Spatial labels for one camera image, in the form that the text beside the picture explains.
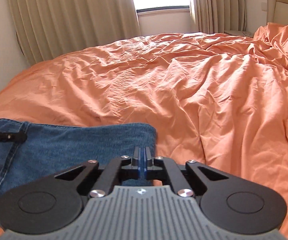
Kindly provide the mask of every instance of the curtain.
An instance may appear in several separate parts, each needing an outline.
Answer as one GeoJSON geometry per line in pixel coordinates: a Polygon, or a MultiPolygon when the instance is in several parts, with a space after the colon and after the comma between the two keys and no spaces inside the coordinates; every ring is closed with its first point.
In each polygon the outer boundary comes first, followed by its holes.
{"type": "Polygon", "coordinates": [[[28,62],[140,36],[133,0],[9,0],[28,62]]]}
{"type": "Polygon", "coordinates": [[[211,34],[246,28],[245,0],[190,0],[190,12],[192,32],[211,34]]]}

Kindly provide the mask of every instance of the ribbed gray surface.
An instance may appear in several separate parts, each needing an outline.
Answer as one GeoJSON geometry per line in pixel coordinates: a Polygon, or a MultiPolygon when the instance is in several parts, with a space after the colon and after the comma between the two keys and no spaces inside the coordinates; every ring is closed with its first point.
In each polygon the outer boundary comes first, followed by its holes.
{"type": "Polygon", "coordinates": [[[115,187],[111,195],[91,199],[68,227],[47,235],[11,231],[0,240],[285,240],[278,230],[242,236],[220,229],[202,214],[196,201],[172,193],[169,186],[115,187]],[[146,193],[137,193],[145,189],[146,193]]]}

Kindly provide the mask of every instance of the jeans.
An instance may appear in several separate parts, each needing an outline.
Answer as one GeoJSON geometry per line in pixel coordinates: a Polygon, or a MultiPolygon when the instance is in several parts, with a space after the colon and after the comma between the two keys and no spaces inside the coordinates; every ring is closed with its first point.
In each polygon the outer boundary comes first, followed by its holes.
{"type": "MultiPolygon", "coordinates": [[[[93,159],[132,156],[136,146],[155,153],[156,131],[144,123],[72,127],[0,119],[0,132],[27,134],[24,143],[0,142],[0,195],[11,188],[93,159]]],[[[128,185],[151,185],[133,180],[128,185]]]]}

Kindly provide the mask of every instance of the silver bolt head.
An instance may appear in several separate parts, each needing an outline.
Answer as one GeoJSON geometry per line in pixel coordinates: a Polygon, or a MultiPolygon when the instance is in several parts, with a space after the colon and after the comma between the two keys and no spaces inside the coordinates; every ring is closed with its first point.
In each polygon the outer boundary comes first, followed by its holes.
{"type": "Polygon", "coordinates": [[[192,197],[194,195],[194,192],[189,188],[184,188],[184,189],[180,189],[177,192],[177,195],[181,197],[192,197]]]}
{"type": "Polygon", "coordinates": [[[104,197],[106,193],[101,189],[95,189],[90,192],[91,197],[104,197]]]}

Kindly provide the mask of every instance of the wrinkled fabric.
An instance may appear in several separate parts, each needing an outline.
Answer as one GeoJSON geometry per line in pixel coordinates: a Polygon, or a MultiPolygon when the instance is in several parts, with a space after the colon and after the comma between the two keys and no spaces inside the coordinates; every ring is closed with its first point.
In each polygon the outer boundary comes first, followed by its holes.
{"type": "MultiPolygon", "coordinates": [[[[0,93],[0,118],[144,122],[156,154],[196,159],[279,192],[288,206],[288,26],[254,39],[160,34],[39,63],[0,93]]],[[[281,227],[288,237],[288,213],[281,227]]]]}

